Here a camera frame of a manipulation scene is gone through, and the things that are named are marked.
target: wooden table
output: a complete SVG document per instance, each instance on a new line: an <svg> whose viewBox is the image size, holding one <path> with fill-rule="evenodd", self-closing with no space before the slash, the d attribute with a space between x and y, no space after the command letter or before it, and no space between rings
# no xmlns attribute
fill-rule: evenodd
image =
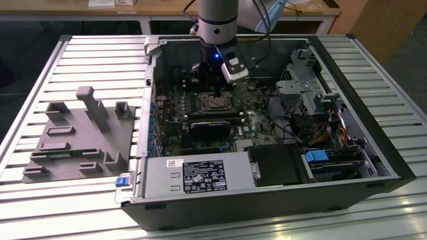
<svg viewBox="0 0 427 240"><path fill-rule="evenodd" d="M0 0L0 21L139 21L141 2L89 10L89 0Z"/></svg>
<svg viewBox="0 0 427 240"><path fill-rule="evenodd" d="M89 0L0 0L0 21L139 21L141 32L152 34L151 21L187 21L183 8L189 0L137 0L133 6L116 5L112 9L89 10ZM197 3L188 13L197 14ZM339 8L329 8L323 0L297 4L285 9L280 21L320 22L316 33L327 34Z"/></svg>
<svg viewBox="0 0 427 240"><path fill-rule="evenodd" d="M144 34L151 34L151 21L185 21L183 9L189 0L139 0L140 4L140 28ZM320 22L316 34L328 34L335 17L340 15L339 8L329 8L323 0L311 0L307 4L297 4L296 9L301 11L296 14L293 5L283 11L279 21L312 21ZM197 1L187 10L189 15L197 15Z"/></svg>
<svg viewBox="0 0 427 240"><path fill-rule="evenodd" d="M427 13L427 0L335 0L341 9L331 34L355 34L375 59L387 63Z"/></svg>

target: metal bracket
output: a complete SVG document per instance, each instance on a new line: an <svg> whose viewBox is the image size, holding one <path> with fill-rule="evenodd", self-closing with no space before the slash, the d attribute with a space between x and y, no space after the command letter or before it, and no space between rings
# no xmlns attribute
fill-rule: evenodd
<svg viewBox="0 0 427 240"><path fill-rule="evenodd" d="M160 39L159 39L157 35L152 35L152 36L145 37L145 40L144 40L144 52L145 52L145 55L147 56L152 56L156 53L159 53L160 52L160 46L164 43L160 43Z"/></svg>

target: motherboard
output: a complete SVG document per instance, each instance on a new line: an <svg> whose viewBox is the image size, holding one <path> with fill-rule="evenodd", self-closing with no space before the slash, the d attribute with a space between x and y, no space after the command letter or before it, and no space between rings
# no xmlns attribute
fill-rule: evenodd
<svg viewBox="0 0 427 240"><path fill-rule="evenodd" d="M164 156L243 152L277 143L265 111L265 93L256 83L237 82L232 91L171 89L157 97Z"/></svg>

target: barcode sticker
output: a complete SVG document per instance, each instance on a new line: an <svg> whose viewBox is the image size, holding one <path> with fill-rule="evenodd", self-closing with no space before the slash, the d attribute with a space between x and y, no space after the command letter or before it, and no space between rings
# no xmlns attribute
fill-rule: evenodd
<svg viewBox="0 0 427 240"><path fill-rule="evenodd" d="M169 159L167 160L167 167L173 168L173 167L181 167L183 166L184 159Z"/></svg>

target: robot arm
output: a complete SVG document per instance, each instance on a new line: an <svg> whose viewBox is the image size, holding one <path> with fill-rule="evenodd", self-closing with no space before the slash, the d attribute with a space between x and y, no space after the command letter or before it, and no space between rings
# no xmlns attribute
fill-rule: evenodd
<svg viewBox="0 0 427 240"><path fill-rule="evenodd" d="M200 62L192 73L205 84L232 84L249 74L248 63L237 48L237 25L267 33L276 25L285 0L200 0L197 1L197 35Z"/></svg>

